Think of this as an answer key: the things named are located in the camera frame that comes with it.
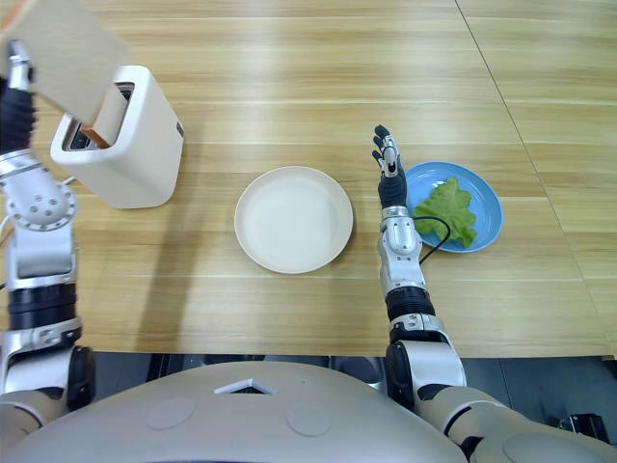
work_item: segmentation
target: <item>empty plate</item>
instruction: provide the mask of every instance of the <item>empty plate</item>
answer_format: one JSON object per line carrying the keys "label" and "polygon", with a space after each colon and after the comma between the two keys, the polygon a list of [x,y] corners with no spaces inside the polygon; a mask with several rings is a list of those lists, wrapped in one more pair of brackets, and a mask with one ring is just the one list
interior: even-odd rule
{"label": "empty plate", "polygon": [[[461,190],[471,193],[469,210],[475,214],[473,229],[478,232],[471,246],[464,248],[458,240],[446,241],[440,248],[450,253],[472,253],[491,245],[501,233],[503,212],[497,194],[488,181],[467,167],[451,162],[423,162],[412,167],[407,176],[407,203],[413,213],[414,207],[431,196],[437,186],[445,183],[449,177],[456,177]],[[440,239],[433,231],[422,234],[422,241],[435,247]]]}
{"label": "empty plate", "polygon": [[333,260],[354,225],[345,190],[309,167],[281,167],[256,178],[235,209],[240,246],[259,265],[304,273]]}

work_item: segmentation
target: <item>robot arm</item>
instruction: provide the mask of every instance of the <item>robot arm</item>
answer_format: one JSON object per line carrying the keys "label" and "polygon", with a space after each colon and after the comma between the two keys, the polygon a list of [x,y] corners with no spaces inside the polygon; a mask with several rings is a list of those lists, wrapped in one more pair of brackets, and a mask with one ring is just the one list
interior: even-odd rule
{"label": "robot arm", "polygon": [[7,247],[9,330],[0,364],[0,451],[94,396],[92,351],[75,346],[76,201],[30,150],[32,70],[20,41],[11,44],[11,74],[2,94],[0,186],[14,236]]}
{"label": "robot arm", "polygon": [[617,461],[617,451],[590,437],[532,422],[468,388],[461,360],[435,315],[418,258],[421,240],[406,207],[400,154],[381,125],[373,151],[381,167],[381,281],[388,307],[389,396],[433,424],[468,461]]}

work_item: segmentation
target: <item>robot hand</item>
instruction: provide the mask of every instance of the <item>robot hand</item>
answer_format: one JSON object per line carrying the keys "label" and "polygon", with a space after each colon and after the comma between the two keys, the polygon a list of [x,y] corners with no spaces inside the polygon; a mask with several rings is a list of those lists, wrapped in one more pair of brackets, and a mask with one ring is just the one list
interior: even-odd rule
{"label": "robot hand", "polygon": [[382,125],[375,127],[375,134],[373,142],[379,151],[373,151],[373,157],[382,171],[382,179],[378,188],[382,209],[393,206],[406,207],[407,180],[396,142]]}

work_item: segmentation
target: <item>floor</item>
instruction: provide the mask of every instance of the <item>floor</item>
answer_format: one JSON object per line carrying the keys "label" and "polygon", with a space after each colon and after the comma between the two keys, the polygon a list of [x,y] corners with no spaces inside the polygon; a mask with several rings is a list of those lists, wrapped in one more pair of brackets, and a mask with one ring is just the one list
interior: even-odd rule
{"label": "floor", "polygon": [[[147,381],[200,367],[202,355],[96,352],[97,399]],[[325,366],[344,358],[268,356]],[[604,419],[611,444],[617,444],[617,363],[598,357],[539,359],[463,359],[468,384],[497,398],[528,418],[555,425],[572,414],[595,413]]]}

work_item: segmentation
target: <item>metal joint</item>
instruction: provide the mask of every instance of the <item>metal joint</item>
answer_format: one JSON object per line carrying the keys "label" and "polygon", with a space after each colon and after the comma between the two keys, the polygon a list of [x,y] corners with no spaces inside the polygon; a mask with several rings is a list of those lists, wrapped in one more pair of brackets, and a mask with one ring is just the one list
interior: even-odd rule
{"label": "metal joint", "polygon": [[404,205],[391,205],[382,209],[382,220],[393,217],[409,217],[409,211]]}
{"label": "metal joint", "polygon": [[34,169],[39,165],[40,161],[29,148],[2,154],[0,156],[0,181]]}

